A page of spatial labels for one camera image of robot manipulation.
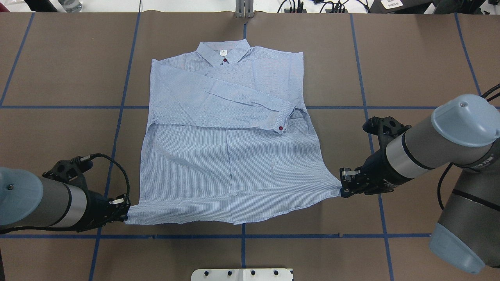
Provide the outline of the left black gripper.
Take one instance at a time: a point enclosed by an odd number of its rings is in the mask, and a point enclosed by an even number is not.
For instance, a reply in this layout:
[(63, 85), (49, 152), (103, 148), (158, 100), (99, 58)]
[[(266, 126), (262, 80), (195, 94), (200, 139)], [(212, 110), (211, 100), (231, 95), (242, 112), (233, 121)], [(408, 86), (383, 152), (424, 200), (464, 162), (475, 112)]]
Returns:
[(116, 166), (124, 176), (126, 191), (116, 198), (107, 198), (91, 191), (84, 173), (93, 167), (95, 156), (76, 156), (58, 161), (43, 178), (62, 184), (68, 193), (64, 214), (47, 228), (52, 231), (89, 231), (111, 222), (124, 222), (130, 209), (130, 180), (125, 169), (110, 156), (104, 158)]

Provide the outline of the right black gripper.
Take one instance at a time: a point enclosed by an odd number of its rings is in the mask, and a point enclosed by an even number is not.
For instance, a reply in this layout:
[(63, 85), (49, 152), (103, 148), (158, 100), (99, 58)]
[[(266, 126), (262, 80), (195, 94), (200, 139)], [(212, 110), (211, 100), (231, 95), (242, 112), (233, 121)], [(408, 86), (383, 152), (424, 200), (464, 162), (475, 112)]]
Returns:
[(389, 163), (386, 149), (390, 142), (403, 135), (411, 125), (403, 125), (393, 117), (372, 117), (363, 125), (366, 133), (377, 136), (380, 149), (370, 155), (360, 167), (354, 170), (340, 168), (341, 197), (350, 197), (354, 194), (383, 194), (410, 181), (397, 172)]

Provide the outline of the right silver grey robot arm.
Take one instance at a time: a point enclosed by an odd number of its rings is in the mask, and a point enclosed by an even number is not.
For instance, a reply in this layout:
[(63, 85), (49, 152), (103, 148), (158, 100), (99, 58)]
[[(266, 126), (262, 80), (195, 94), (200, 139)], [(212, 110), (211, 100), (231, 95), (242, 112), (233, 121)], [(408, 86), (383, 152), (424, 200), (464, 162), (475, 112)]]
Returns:
[(445, 164), (461, 174), (432, 232), (430, 250), (471, 274), (499, 268), (499, 111), (463, 94), (416, 126), (372, 117), (363, 130), (380, 148), (355, 169), (341, 168), (341, 197), (382, 194)]

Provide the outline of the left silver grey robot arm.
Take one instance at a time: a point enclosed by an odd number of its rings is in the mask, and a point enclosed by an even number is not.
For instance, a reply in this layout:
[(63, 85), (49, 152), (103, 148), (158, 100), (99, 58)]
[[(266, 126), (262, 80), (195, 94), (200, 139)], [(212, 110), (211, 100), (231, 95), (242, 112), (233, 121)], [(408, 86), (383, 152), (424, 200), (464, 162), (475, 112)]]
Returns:
[[(95, 158), (105, 158), (123, 174), (124, 194), (108, 198), (89, 190), (84, 173)], [(95, 153), (58, 161), (37, 176), (23, 169), (2, 167), (1, 233), (14, 231), (76, 231), (125, 222), (130, 209), (130, 180), (125, 169), (108, 155)]]

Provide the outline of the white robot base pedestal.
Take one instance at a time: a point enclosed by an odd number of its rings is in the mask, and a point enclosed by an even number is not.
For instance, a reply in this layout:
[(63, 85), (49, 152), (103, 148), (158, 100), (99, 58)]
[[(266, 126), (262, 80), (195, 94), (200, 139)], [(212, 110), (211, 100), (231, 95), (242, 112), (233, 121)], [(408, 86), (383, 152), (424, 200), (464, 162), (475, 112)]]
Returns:
[(292, 269), (199, 269), (191, 274), (191, 281), (293, 281)]

